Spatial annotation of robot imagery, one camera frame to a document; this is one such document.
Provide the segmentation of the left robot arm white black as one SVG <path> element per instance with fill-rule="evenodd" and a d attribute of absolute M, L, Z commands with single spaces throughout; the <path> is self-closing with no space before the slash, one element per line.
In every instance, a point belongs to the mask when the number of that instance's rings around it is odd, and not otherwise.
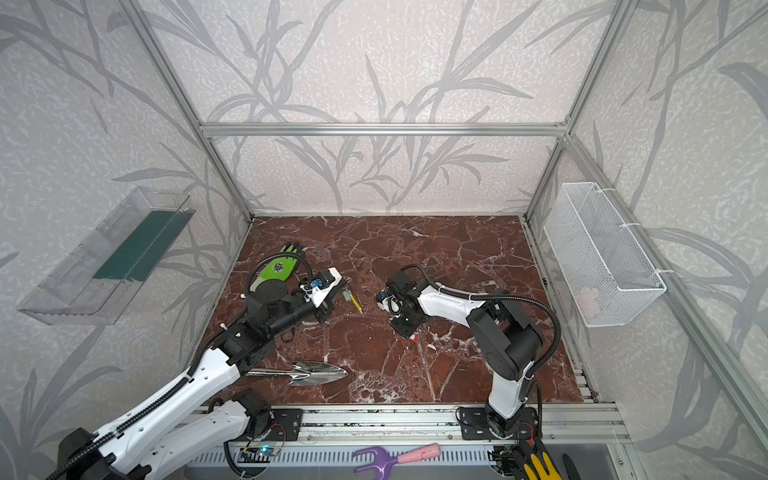
<path fill-rule="evenodd" d="M 272 354 L 277 340 L 313 317 L 325 321 L 348 282 L 336 268 L 314 272 L 295 289 L 282 278 L 246 280 L 243 310 L 211 338 L 190 366 L 145 401 L 94 432 L 78 428 L 59 444 L 53 479 L 163 479 L 216 444 L 249 427 L 270 428 L 268 402 L 253 391 L 233 396 L 196 421 L 204 401 L 232 385 Z"/>

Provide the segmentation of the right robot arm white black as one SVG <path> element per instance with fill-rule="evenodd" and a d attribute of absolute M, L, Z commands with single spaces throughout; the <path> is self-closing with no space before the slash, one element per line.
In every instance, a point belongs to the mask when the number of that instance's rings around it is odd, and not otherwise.
<path fill-rule="evenodd" d="M 460 291 L 433 280 L 415 264 L 390 277 L 376 302 L 390 314 L 390 326 L 405 338 L 432 318 L 468 328 L 493 372 L 486 424 L 496 438 L 513 436 L 523 423 L 535 374 L 561 345 L 560 320 L 547 304 L 505 290 Z"/>

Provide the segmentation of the green work glove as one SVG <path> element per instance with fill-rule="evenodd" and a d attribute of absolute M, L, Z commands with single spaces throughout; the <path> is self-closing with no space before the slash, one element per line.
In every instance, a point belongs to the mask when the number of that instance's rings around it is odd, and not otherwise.
<path fill-rule="evenodd" d="M 290 256 L 278 256 L 269 261 L 262 260 L 249 273 L 246 292 L 255 291 L 257 286 L 267 280 L 287 280 L 294 272 L 298 260 Z"/>

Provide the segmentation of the silver garden trowel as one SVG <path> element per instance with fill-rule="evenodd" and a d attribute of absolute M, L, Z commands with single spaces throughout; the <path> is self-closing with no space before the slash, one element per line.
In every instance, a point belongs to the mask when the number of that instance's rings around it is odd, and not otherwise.
<path fill-rule="evenodd" d="M 252 378 L 288 378 L 289 386 L 311 387 L 343 380 L 348 372 L 339 366 L 315 361 L 294 361 L 290 370 L 254 368 L 245 373 Z"/>

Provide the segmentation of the small green circuit board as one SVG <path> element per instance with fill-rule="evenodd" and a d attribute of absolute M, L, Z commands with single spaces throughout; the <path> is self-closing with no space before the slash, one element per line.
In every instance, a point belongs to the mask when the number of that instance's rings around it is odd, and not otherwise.
<path fill-rule="evenodd" d="M 272 445 L 245 447 L 240 452 L 240 460 L 245 463 L 270 463 L 281 451 L 281 448 Z"/>

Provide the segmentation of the purple pink garden fork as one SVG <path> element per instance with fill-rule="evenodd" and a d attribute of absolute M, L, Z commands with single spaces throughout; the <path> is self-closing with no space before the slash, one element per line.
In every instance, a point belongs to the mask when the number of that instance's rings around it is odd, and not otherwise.
<path fill-rule="evenodd" d="M 387 480 L 394 466 L 437 458 L 441 455 L 441 448 L 438 444 L 430 444 L 397 456 L 392 456 L 385 448 L 381 446 L 372 446 L 357 450 L 352 454 L 353 457 L 362 455 L 371 455 L 372 461 L 368 464 L 355 467 L 353 472 L 361 473 L 372 471 L 377 480 Z"/>

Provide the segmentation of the yellow black glove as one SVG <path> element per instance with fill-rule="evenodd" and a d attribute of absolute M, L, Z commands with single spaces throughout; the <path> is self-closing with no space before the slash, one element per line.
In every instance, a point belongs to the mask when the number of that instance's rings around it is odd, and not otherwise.
<path fill-rule="evenodd" d="M 562 480 L 580 479 L 581 475 L 573 459 L 563 455 L 561 472 L 558 464 L 552 459 L 549 450 L 540 440 L 522 441 L 512 449 L 512 476 L 522 480 Z"/>

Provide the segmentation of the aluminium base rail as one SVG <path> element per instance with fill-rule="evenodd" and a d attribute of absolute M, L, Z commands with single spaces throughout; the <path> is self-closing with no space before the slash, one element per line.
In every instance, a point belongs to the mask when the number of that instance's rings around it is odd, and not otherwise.
<path fill-rule="evenodd" d="M 272 422 L 257 429 L 264 441 L 289 446 L 510 445 L 535 434 L 547 444 L 629 443 L 630 435 L 611 403 L 545 404 L 543 418 L 520 425 L 508 438 L 492 434 L 468 405 L 299 405 L 275 408 Z"/>

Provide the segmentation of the clear plastic wall tray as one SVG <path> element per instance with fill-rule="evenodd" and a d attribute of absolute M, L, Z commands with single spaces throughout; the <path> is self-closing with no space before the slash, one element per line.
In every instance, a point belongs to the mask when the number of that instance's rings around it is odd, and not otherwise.
<path fill-rule="evenodd" d="M 115 324 L 194 214 L 186 193 L 135 188 L 18 310 L 51 326 Z"/>

